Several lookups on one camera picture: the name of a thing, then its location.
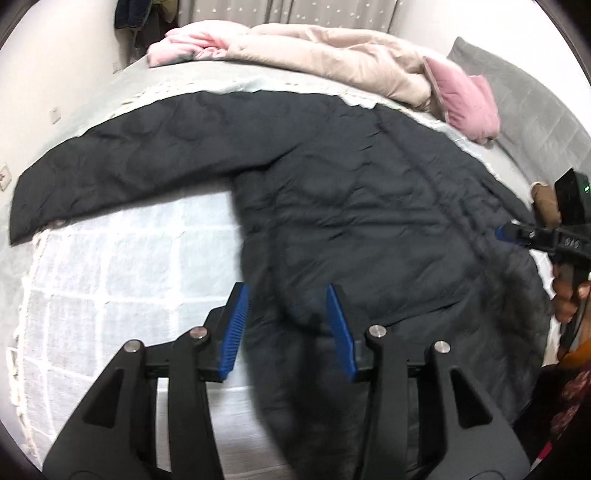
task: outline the jacket sleeve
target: jacket sleeve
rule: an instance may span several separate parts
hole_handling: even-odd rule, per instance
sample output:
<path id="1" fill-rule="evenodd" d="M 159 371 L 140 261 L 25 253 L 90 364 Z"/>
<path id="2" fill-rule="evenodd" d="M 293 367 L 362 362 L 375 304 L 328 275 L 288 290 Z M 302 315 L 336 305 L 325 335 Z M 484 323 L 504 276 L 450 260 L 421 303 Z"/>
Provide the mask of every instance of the jacket sleeve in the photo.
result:
<path id="1" fill-rule="evenodd" d="M 108 120 L 52 148 L 21 175 L 10 241 L 55 220 L 267 166 L 315 135 L 335 102 L 341 100 L 316 94 L 199 92 Z"/>

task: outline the gray curtain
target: gray curtain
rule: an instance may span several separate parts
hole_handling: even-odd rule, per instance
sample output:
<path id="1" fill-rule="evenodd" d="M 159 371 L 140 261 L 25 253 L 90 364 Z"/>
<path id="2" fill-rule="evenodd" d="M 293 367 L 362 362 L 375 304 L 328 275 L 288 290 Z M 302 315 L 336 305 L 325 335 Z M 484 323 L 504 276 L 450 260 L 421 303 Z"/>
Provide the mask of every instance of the gray curtain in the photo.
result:
<path id="1" fill-rule="evenodd" d="M 398 0 L 180 0 L 179 24 L 215 18 L 253 27 L 268 22 L 389 32 Z"/>

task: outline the wall outlet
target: wall outlet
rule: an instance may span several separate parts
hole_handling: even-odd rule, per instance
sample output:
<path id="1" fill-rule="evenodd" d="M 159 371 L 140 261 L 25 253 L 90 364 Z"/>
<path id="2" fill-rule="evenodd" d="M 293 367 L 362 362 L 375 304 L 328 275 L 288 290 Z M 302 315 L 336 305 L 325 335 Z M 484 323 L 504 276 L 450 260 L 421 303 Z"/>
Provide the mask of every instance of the wall outlet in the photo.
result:
<path id="1" fill-rule="evenodd" d="M 10 175 L 8 166 L 4 165 L 2 168 L 0 168 L 0 190 L 5 192 L 10 185 L 10 182 L 12 182 L 12 175 Z"/>
<path id="2" fill-rule="evenodd" d="M 51 123 L 53 125 L 55 125 L 61 120 L 61 112 L 58 107 L 55 107 L 54 109 L 49 111 L 49 120 L 51 120 Z"/>

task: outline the pink blanket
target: pink blanket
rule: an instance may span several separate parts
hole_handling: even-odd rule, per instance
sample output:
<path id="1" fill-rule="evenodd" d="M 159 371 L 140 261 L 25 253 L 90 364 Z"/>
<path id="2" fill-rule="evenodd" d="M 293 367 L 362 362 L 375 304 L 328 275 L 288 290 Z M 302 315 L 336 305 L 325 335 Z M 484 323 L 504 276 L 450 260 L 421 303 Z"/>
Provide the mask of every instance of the pink blanket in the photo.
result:
<path id="1" fill-rule="evenodd" d="M 203 20 L 166 32 L 166 38 L 150 45 L 148 65 L 158 67 L 190 60 L 220 59 L 232 40 L 250 28 L 225 20 Z"/>

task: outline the bed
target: bed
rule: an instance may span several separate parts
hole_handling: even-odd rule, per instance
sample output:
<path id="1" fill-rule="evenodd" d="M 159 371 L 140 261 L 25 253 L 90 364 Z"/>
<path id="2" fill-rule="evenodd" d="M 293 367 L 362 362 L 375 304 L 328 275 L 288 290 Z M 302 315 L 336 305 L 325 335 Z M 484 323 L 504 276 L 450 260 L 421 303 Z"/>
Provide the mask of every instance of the bed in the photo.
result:
<path id="1" fill-rule="evenodd" d="M 531 200 L 531 179 L 498 144 L 481 147 L 427 113 L 340 83 L 229 62 L 147 69 L 139 61 L 64 121 L 39 156 L 108 119 L 202 90 L 322 93 L 366 109 L 384 105 L 442 132 L 523 202 Z M 8 211 L 0 218 L 6 230 Z M 53 225 L 32 243 L 11 248 L 5 237 L 1 271 L 12 285 L 22 279 L 18 288 L 5 292 L 22 303 L 2 302 L 1 312 L 18 324 L 8 352 L 11 398 L 25 431 L 24 449 L 38 465 L 93 379 L 126 340 L 139 338 L 149 345 L 176 338 L 203 323 L 207 312 L 223 304 L 233 283 L 241 280 L 241 233 L 224 182 L 186 187 L 104 215 Z M 545 256 L 532 255 L 550 292 L 550 264 Z M 555 338 L 553 327 L 547 361 L 552 360 Z M 285 459 L 255 414 L 242 355 L 229 381 L 208 392 L 226 477 L 290 478 Z M 161 468 L 169 465 L 165 401 L 163 384 L 157 428 Z"/>

